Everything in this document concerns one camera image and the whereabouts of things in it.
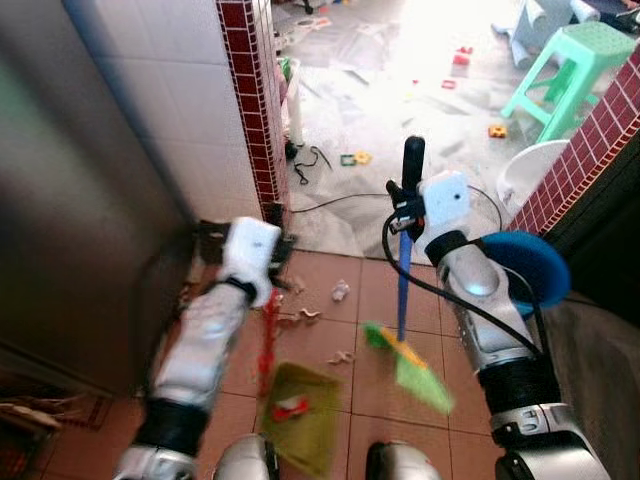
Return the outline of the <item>green broom with blue stick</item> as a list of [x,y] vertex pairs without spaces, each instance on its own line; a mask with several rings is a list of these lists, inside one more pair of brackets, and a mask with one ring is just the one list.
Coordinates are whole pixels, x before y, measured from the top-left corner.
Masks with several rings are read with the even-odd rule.
[[[422,179],[426,143],[424,138],[411,134],[404,141],[401,182],[403,180]],[[453,410],[454,399],[445,388],[445,383],[435,375],[425,361],[417,355],[406,340],[406,319],[408,314],[408,300],[410,300],[411,285],[424,285],[410,273],[413,255],[413,242],[417,237],[410,237],[407,233],[393,233],[390,230],[390,216],[384,221],[380,229],[381,247],[384,260],[396,271],[397,283],[397,312],[396,329],[389,330],[384,326],[366,323],[362,325],[366,342],[371,347],[385,349],[396,358],[396,384],[417,401],[433,407],[435,411],[449,413]]]

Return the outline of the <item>green dustpan with red handle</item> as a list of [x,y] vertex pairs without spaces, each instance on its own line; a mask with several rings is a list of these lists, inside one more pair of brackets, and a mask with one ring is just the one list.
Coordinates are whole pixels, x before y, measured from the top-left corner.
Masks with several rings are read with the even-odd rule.
[[[283,293],[271,291],[262,307],[262,343],[256,361],[259,428],[285,462],[316,480],[328,480],[337,443],[340,383],[324,372],[276,360],[276,324],[282,302]],[[289,421],[271,421],[270,403],[298,394],[306,394],[311,410]]]

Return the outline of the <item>long tan peel scrap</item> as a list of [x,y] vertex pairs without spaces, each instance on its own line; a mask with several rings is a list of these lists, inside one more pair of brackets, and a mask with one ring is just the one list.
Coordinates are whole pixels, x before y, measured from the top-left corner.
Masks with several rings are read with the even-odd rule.
[[301,308],[301,310],[292,312],[292,314],[288,314],[288,312],[279,314],[278,325],[284,329],[297,328],[297,326],[312,326],[320,320],[320,317],[320,312]]

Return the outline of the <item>blue plastic basin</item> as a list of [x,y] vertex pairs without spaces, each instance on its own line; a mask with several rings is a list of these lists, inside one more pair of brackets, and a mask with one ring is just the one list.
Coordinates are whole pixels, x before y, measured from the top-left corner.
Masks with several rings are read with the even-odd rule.
[[556,306],[570,293],[570,266],[543,238],[508,230],[490,233],[479,242],[489,259],[516,271],[529,283],[541,307]]

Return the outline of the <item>white round bowl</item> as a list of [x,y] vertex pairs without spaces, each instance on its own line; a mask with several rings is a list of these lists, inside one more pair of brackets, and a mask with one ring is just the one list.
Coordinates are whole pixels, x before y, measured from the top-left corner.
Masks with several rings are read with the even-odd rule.
[[495,187],[499,201],[509,214],[508,224],[515,221],[518,211],[529,201],[568,143],[567,140],[535,143],[518,152],[500,169]]

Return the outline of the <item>white upright bottle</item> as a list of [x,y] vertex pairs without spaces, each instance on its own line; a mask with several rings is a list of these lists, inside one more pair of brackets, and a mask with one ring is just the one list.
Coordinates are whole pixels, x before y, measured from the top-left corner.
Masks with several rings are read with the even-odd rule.
[[305,132],[301,122],[300,95],[298,95],[297,74],[300,73],[296,59],[284,58],[282,72],[285,77],[285,125],[288,140],[293,145],[306,145]]

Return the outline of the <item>red white litter piece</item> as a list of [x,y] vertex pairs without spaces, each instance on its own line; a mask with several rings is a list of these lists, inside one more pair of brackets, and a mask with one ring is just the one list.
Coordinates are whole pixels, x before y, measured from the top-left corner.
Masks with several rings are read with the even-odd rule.
[[310,410],[310,401],[306,394],[298,394],[270,403],[270,419],[274,422],[285,422],[305,415]]

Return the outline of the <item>red tiled counter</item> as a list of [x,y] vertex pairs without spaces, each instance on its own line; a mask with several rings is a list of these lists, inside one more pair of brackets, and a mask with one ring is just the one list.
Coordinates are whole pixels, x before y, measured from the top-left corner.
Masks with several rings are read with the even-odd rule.
[[508,224],[557,247],[573,293],[600,306],[640,301],[639,141],[634,52]]

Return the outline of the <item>grey metal cabinet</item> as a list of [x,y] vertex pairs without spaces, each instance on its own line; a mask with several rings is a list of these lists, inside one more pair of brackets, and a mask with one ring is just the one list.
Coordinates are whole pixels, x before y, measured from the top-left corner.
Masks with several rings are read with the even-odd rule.
[[0,0],[0,370],[141,387],[193,220],[61,0]]

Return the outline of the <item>silver left robot leg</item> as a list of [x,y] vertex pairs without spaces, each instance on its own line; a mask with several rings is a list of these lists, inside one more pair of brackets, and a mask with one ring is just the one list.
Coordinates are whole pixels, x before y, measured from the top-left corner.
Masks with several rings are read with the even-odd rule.
[[260,434],[242,436],[225,448],[212,480],[280,480],[274,444]]

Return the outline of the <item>silver robot leg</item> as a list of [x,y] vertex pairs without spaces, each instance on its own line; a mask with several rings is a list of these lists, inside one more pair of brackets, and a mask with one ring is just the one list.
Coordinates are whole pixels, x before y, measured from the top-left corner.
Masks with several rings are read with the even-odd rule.
[[364,480],[444,480],[444,477],[413,445],[375,442],[367,448]]
[[274,444],[260,434],[242,436],[225,448],[212,480],[280,480]]

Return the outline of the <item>pale blue plastic chair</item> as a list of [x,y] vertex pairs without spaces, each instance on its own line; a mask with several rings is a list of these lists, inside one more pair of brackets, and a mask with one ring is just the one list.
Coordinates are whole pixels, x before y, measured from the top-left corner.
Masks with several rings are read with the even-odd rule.
[[522,0],[515,23],[493,29],[508,38],[513,64],[520,70],[531,67],[535,56],[544,49],[559,28],[599,20],[600,12],[585,0]]

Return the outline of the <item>silver right robot leg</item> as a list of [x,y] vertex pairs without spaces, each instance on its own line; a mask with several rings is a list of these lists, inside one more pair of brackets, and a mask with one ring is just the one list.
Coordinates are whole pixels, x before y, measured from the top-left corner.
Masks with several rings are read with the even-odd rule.
[[367,448],[364,480],[444,480],[444,477],[413,445],[375,442]]

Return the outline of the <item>green plastic stool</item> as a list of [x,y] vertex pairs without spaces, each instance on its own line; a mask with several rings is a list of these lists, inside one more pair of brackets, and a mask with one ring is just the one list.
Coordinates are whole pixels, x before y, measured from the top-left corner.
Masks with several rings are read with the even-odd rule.
[[585,118],[582,110],[599,104],[594,84],[608,70],[622,67],[637,45],[637,38],[598,20],[559,28],[500,115],[509,118],[516,110],[525,110],[543,124],[539,143],[562,140],[579,127]]

